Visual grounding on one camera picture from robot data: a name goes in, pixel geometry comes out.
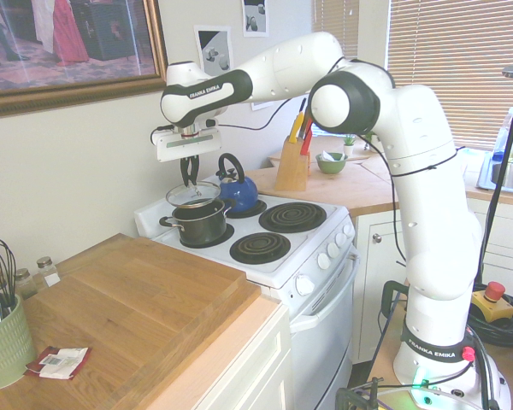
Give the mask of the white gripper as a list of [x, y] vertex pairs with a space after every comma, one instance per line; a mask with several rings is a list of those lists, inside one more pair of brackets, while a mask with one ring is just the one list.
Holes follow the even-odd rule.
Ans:
[[159, 126], [150, 134], [159, 161], [180, 160], [180, 172], [185, 185], [197, 183], [199, 156], [221, 147], [221, 133], [214, 127], [200, 130], [196, 135], [183, 136], [174, 126]]

